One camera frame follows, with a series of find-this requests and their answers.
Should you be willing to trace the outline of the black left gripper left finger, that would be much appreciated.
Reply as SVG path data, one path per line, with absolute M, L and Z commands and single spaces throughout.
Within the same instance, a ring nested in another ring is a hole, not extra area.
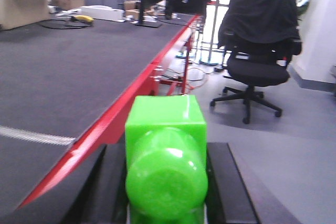
M 126 223 L 124 182 L 124 145 L 102 145 L 57 186 L 1 223 Z

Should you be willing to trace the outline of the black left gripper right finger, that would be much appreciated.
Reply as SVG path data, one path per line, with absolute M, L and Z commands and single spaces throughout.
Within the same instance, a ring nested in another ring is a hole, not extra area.
M 208 223 L 299 223 L 228 143 L 208 143 Z

